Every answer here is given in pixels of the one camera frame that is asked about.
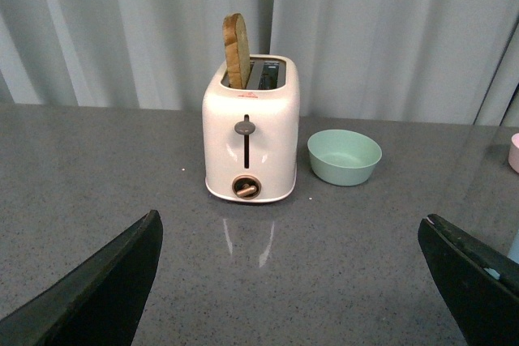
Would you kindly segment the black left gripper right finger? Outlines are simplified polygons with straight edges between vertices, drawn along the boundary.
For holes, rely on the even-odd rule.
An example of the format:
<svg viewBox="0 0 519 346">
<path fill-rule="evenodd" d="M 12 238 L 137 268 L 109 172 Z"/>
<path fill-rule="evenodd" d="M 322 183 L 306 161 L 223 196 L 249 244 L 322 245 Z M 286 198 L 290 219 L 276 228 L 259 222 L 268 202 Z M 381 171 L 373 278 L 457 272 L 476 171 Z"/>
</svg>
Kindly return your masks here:
<svg viewBox="0 0 519 346">
<path fill-rule="evenodd" d="M 468 345 L 518 344 L 518 264 L 436 214 L 418 243 Z"/>
</svg>

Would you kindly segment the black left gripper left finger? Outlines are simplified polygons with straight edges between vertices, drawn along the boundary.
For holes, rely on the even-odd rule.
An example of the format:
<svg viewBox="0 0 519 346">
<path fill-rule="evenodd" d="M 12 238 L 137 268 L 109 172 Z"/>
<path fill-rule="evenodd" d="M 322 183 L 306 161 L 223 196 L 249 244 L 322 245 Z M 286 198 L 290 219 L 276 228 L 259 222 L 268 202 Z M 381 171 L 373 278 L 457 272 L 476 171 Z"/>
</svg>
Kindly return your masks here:
<svg viewBox="0 0 519 346">
<path fill-rule="evenodd" d="M 163 225 L 137 220 L 1 321 L 3 345 L 130 345 L 157 273 Z"/>
</svg>

